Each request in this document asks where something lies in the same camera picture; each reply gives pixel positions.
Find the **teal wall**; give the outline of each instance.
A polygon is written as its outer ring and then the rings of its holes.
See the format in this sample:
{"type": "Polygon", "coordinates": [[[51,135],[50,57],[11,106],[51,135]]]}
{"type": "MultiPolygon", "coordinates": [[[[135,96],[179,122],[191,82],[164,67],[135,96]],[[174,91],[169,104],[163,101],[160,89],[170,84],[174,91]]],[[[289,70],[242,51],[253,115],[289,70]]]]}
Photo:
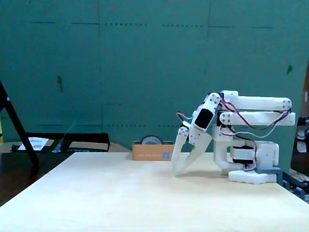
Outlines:
{"type": "MultiPolygon", "coordinates": [[[[0,78],[27,131],[75,122],[71,132],[107,132],[127,147],[147,134],[174,140],[175,112],[190,115],[211,91],[288,97],[298,114],[308,9],[307,0],[0,0],[0,78]]],[[[1,121],[5,141],[17,140],[5,112],[1,121]]],[[[283,169],[294,134],[268,138],[283,169]]]]}

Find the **light wooden tabletop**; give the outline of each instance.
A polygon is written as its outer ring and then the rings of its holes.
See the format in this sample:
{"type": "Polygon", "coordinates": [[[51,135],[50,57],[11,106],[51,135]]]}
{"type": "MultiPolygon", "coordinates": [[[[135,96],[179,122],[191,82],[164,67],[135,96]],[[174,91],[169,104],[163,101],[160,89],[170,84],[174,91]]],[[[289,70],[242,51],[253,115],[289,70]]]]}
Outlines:
{"type": "Polygon", "coordinates": [[[308,231],[308,204],[275,183],[229,182],[211,153],[179,177],[169,161],[130,159],[73,154],[0,208],[0,231],[308,231]]]}

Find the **orange box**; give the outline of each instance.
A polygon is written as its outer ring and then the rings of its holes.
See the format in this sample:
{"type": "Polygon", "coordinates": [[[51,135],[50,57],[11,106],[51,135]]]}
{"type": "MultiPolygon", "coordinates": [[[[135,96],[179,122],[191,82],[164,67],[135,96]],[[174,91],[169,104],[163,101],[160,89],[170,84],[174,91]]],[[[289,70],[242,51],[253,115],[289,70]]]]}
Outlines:
{"type": "Polygon", "coordinates": [[[162,145],[140,144],[134,141],[132,145],[132,160],[136,161],[171,161],[174,143],[164,141],[162,145]]]}

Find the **tape roll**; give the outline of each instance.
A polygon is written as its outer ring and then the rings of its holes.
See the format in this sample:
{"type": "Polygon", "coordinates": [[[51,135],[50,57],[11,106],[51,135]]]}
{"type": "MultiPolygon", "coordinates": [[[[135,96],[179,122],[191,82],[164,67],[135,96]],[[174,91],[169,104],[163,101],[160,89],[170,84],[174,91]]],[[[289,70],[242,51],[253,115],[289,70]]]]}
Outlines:
{"type": "Polygon", "coordinates": [[[155,135],[147,135],[140,140],[140,144],[144,145],[162,145],[163,143],[163,140],[155,135]]]}

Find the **black stand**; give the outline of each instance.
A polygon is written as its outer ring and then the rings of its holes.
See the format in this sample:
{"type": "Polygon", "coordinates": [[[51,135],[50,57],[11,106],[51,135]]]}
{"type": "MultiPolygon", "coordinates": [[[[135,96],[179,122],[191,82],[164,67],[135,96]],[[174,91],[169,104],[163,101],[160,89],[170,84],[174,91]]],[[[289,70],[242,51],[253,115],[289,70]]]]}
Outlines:
{"type": "Polygon", "coordinates": [[[9,96],[7,95],[4,86],[2,85],[2,82],[0,81],[0,112],[3,109],[6,109],[6,111],[9,114],[9,117],[11,118],[14,127],[19,135],[19,138],[21,139],[21,142],[23,145],[25,145],[26,151],[28,153],[28,156],[33,164],[33,166],[39,166],[39,159],[35,153],[35,151],[32,148],[32,145],[29,141],[29,138],[27,137],[27,134],[23,128],[23,125],[21,124],[17,113],[10,101],[9,96]]]}

